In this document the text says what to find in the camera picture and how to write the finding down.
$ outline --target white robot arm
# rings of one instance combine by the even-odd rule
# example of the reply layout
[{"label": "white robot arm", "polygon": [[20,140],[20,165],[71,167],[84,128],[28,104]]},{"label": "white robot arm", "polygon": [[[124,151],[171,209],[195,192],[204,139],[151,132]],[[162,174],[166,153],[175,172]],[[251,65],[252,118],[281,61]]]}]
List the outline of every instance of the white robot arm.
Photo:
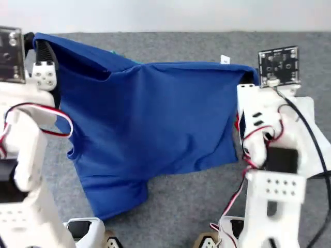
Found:
[{"label": "white robot arm", "polygon": [[[331,144],[315,124],[313,100],[295,97],[301,86],[298,58],[295,46],[262,51],[261,85],[237,87],[240,142],[250,164],[244,176],[246,210],[244,218],[226,216],[243,179],[216,226],[218,247],[299,248],[306,180],[331,171]],[[270,203],[277,206],[272,215],[267,214]]]},{"label": "white robot arm", "polygon": [[0,27],[0,246],[6,248],[121,247],[98,218],[62,223],[41,175],[47,146],[40,128],[56,116],[49,93],[57,86],[55,61],[37,61],[30,76],[24,69],[23,36],[18,28]]}]

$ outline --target white plastic bracket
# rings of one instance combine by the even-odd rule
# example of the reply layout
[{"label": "white plastic bracket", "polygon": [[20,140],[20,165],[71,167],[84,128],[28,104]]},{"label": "white plastic bracket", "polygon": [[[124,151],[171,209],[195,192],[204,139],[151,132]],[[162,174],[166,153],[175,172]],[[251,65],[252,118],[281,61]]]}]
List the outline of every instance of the white plastic bracket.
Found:
[{"label": "white plastic bracket", "polygon": [[34,63],[32,68],[32,78],[37,81],[41,90],[51,91],[56,87],[56,71],[54,62],[42,61]]},{"label": "white plastic bracket", "polygon": [[[265,240],[273,238],[279,247],[299,248],[298,229],[306,178],[296,174],[252,171],[247,179],[245,222],[239,247],[259,248]],[[269,201],[277,202],[273,216],[267,216]]]}]

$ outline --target red and white wire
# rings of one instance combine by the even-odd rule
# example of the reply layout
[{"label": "red and white wire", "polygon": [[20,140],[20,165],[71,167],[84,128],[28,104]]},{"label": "red and white wire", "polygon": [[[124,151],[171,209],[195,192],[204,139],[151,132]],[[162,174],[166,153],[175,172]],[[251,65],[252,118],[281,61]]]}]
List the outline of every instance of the red and white wire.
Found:
[{"label": "red and white wire", "polygon": [[51,135],[58,136],[58,137],[70,138],[72,136],[72,133],[73,133],[72,120],[69,117],[69,115],[67,115],[63,111],[58,110],[56,108],[49,107],[49,106],[36,104],[36,103],[20,103],[20,104],[12,106],[5,114],[4,130],[2,131],[2,133],[0,135],[0,158],[1,159],[4,159],[7,156],[7,151],[3,146],[3,141],[6,138],[6,136],[8,135],[8,133],[10,131],[10,126],[11,126],[11,124],[7,123],[8,113],[13,111],[16,108],[21,107],[21,106],[29,106],[29,107],[35,108],[39,111],[44,111],[44,112],[47,112],[47,113],[54,114],[54,115],[57,115],[57,116],[61,116],[62,118],[65,118],[68,121],[69,125],[70,125],[70,132],[69,133],[57,133],[57,132],[52,132],[52,131],[45,130],[45,129],[41,129],[41,130],[44,133],[51,134]]},{"label": "red and white wire", "polygon": [[56,108],[53,108],[53,107],[49,107],[49,106],[45,106],[45,105],[41,105],[41,104],[37,104],[37,103],[29,103],[29,102],[20,103],[20,104],[17,104],[15,106],[12,106],[7,111],[7,113],[5,114],[5,118],[7,117],[8,113],[10,111],[13,111],[14,109],[19,108],[19,107],[22,107],[22,106],[29,106],[29,107],[35,108],[35,109],[37,109],[39,111],[44,111],[44,112],[47,112],[47,113],[50,113],[50,114],[54,114],[54,115],[60,116],[60,117],[62,117],[64,119],[66,119],[68,121],[69,125],[70,125],[70,132],[69,133],[57,133],[57,132],[53,132],[53,131],[41,129],[44,133],[51,134],[51,135],[58,136],[58,137],[64,137],[64,138],[70,138],[72,136],[72,133],[73,133],[73,123],[72,123],[72,120],[71,120],[70,116],[68,114],[66,114],[65,112],[63,112],[61,110],[58,110]]}]

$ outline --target wire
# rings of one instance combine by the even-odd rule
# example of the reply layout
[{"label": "wire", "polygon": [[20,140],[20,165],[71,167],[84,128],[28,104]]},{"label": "wire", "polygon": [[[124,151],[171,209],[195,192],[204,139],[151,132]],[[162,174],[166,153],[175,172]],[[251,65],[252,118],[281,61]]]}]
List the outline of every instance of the wire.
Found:
[{"label": "wire", "polygon": [[209,223],[209,227],[212,230],[219,231],[219,226],[217,224],[215,224],[215,223]]},{"label": "wire", "polygon": [[4,130],[0,134],[0,159],[4,159],[4,158],[7,157],[7,151],[6,151],[6,149],[4,148],[4,146],[2,144],[3,144],[4,139],[8,135],[8,133],[10,131],[10,127],[11,127],[11,124],[9,124],[7,122],[8,114],[11,111],[13,111],[16,108],[19,108],[21,106],[29,106],[29,107],[35,108],[39,111],[44,111],[44,112],[47,112],[47,113],[54,114],[54,115],[57,115],[57,116],[61,116],[62,118],[65,118],[68,121],[69,125],[70,125],[70,132],[69,133],[57,133],[57,132],[53,132],[53,131],[42,129],[42,128],[40,128],[40,129],[44,133],[54,135],[54,136],[57,136],[57,137],[70,138],[72,136],[72,133],[73,133],[72,120],[71,120],[70,116],[67,115],[66,113],[64,113],[63,111],[58,110],[58,109],[53,108],[53,107],[37,104],[37,103],[30,103],[30,102],[20,103],[20,104],[17,104],[17,105],[14,105],[14,106],[10,107],[9,110],[5,114],[5,117],[4,117],[4,119],[5,119]]},{"label": "wire", "polygon": [[46,129],[41,129],[41,131],[43,131],[44,133],[47,133],[47,134],[57,136],[57,137],[70,138],[72,136],[73,123],[72,123],[72,120],[71,120],[71,118],[68,114],[66,114],[65,112],[63,112],[61,110],[58,110],[56,108],[41,105],[41,104],[37,104],[37,103],[25,102],[25,103],[20,103],[20,104],[12,106],[5,114],[5,122],[6,122],[6,119],[7,119],[7,116],[9,114],[9,112],[11,112],[14,109],[16,109],[18,107],[21,107],[21,106],[29,106],[29,107],[35,108],[37,110],[44,111],[44,112],[47,112],[47,113],[54,114],[54,115],[57,115],[57,116],[61,116],[62,118],[65,118],[68,121],[69,125],[70,125],[70,132],[69,133],[57,133],[57,132],[53,132],[53,131],[46,130]]},{"label": "wire", "polygon": [[320,158],[321,165],[322,165],[323,172],[324,172],[324,179],[325,179],[325,184],[326,184],[326,189],[327,189],[327,200],[328,200],[329,209],[328,209],[328,212],[327,212],[323,225],[321,226],[319,231],[315,234],[315,236],[313,237],[313,239],[309,242],[309,244],[307,246],[307,248],[311,248],[315,245],[315,243],[318,241],[318,239],[321,237],[321,235],[325,232],[325,230],[327,229],[328,225],[331,222],[331,182],[330,182],[330,178],[327,176],[327,168],[326,168],[326,164],[325,164],[325,161],[323,158],[321,148],[320,148],[320,146],[316,140],[316,137],[314,135],[314,132],[312,131],[307,120],[305,119],[303,114],[300,112],[300,110],[295,106],[295,104],[293,102],[291,102],[287,97],[285,97],[282,93],[280,93],[277,88],[273,88],[273,89],[298,114],[298,116],[300,117],[300,119],[302,120],[304,125],[306,126],[306,128],[310,134],[310,137],[315,145],[315,148],[316,148],[316,151]]}]

